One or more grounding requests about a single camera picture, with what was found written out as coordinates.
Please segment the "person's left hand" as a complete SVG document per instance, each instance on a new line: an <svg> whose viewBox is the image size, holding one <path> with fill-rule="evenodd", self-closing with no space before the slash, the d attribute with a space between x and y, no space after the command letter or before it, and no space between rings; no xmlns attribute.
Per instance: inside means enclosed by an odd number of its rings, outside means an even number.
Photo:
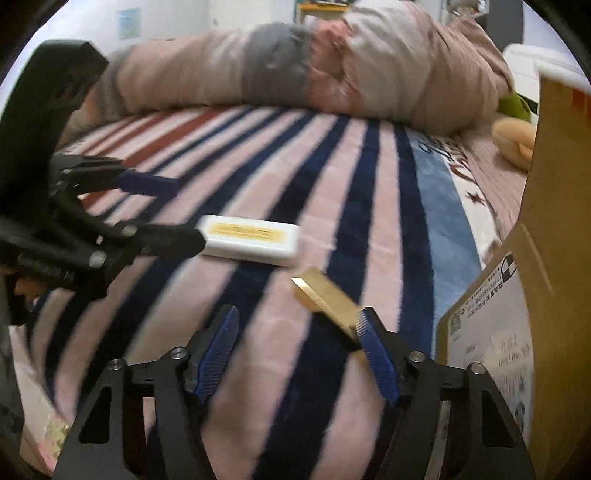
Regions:
<svg viewBox="0 0 591 480"><path fill-rule="evenodd" d="M10 324L23 325L30 319L36 300L46 293L48 287L37 279L24 277L4 266L1 267L1 278L4 281Z"/></svg>

